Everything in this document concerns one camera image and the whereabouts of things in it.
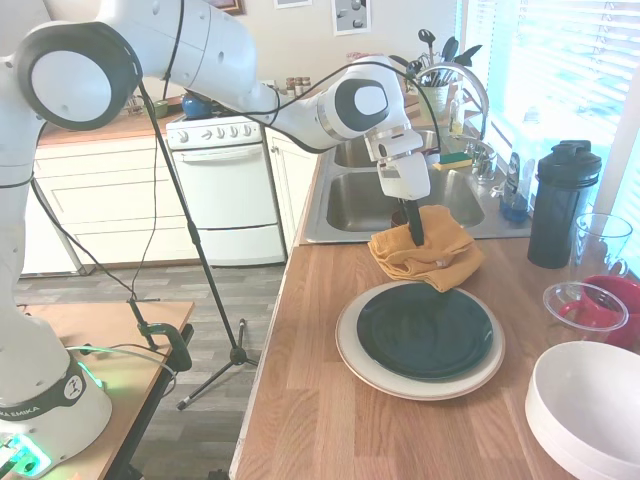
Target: picture frame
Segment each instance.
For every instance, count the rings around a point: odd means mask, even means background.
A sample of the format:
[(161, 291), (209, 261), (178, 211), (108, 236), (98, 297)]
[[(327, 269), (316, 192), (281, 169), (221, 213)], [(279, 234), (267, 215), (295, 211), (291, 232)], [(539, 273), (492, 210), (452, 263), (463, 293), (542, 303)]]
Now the picture frame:
[(206, 0), (206, 2), (229, 15), (244, 15), (247, 13), (244, 8), (244, 0)]
[(313, 5), (313, 0), (273, 0), (276, 8), (308, 7)]
[(331, 0), (334, 36), (371, 33), (371, 2), (372, 0)]

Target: kitchen sink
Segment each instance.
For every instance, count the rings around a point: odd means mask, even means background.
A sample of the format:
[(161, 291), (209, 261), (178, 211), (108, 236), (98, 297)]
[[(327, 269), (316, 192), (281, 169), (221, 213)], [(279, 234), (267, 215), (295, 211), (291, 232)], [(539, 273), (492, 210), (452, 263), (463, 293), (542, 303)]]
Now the kitchen sink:
[[(484, 220), (484, 212), (459, 172), (430, 170), (431, 195), (420, 206), (444, 205), (463, 227)], [(379, 232), (391, 227), (391, 215), (400, 209), (398, 200), (382, 193), (377, 172), (345, 173), (334, 178), (329, 192), (327, 221), (347, 232)]]
[[(304, 237), (311, 243), (363, 243), (377, 232), (391, 228), (391, 216), (399, 210), (397, 199), (382, 193), (376, 165), (370, 161), (364, 138), (336, 147), (321, 156), (317, 181), (310, 197)], [(453, 218), (476, 239), (529, 237), (531, 221), (507, 221), (492, 188), (496, 179), (479, 184), (471, 167), (429, 170), (431, 194), (420, 206), (444, 205)]]
[(336, 147), (335, 163), (346, 168), (375, 168), (376, 166), (371, 161), (364, 137), (338, 145)]

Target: green light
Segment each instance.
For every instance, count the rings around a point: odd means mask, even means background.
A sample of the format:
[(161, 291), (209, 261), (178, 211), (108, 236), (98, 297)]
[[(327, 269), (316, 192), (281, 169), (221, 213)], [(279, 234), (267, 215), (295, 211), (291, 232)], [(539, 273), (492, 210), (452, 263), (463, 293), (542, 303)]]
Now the green light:
[(11, 461), (16, 462), (13, 471), (19, 475), (36, 477), (51, 465), (51, 459), (29, 437), (16, 435), (9, 447), (17, 450)]
[(98, 377), (96, 377), (93, 373), (91, 373), (91, 370), (89, 370), (89, 367), (87, 367), (84, 363), (82, 362), (78, 362), (78, 365), (80, 365), (80, 367), (87, 372), (87, 375), (89, 375), (89, 377), (96, 382), (96, 385), (98, 385), (98, 388), (102, 389), (102, 387), (104, 386), (104, 384), (102, 383), (102, 380), (100, 380)]

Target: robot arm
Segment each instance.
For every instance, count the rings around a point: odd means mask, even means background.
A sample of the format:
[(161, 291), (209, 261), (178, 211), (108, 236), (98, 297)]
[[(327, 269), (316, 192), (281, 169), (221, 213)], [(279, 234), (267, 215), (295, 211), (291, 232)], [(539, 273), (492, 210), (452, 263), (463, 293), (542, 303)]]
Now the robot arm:
[[(367, 61), (390, 65), (363, 59), (325, 92), (250, 116), (312, 151), (365, 135), (384, 193), (415, 201), (430, 193), (422, 136), (411, 129), (395, 73)], [(86, 448), (111, 413), (107, 395), (74, 370), (51, 327), (15, 307), (38, 134), (45, 120), (72, 130), (106, 125), (143, 73), (162, 78), (169, 65), (173, 83), (238, 112), (287, 102), (256, 80), (247, 30), (201, 0), (103, 0), (96, 21), (44, 24), (0, 58), (0, 434), (48, 455), (31, 478)], [(78, 396), (66, 388), (79, 383)]]
[[(367, 62), (390, 66), (385, 57), (362, 59), (327, 91), (251, 117), (315, 152), (366, 135), (384, 193), (425, 197), (425, 159), (414, 153), (424, 142), (411, 129), (396, 74)], [(274, 111), (288, 101), (257, 81), (256, 47), (246, 28), (201, 0), (103, 0), (95, 22), (45, 24), (32, 32), (14, 63), (31, 107), (72, 130), (106, 125), (142, 73), (162, 78), (169, 66), (173, 83), (241, 113)]]

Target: dish towel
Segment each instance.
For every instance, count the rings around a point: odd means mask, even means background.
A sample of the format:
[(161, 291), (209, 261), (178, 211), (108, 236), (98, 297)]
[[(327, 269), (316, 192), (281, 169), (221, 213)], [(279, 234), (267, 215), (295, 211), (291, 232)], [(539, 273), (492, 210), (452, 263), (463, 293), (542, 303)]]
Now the dish towel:
[(394, 280), (424, 281), (439, 292), (457, 287), (482, 264), (484, 253), (456, 222), (449, 209), (420, 208), (424, 245), (416, 247), (408, 225), (375, 234), (369, 249)]

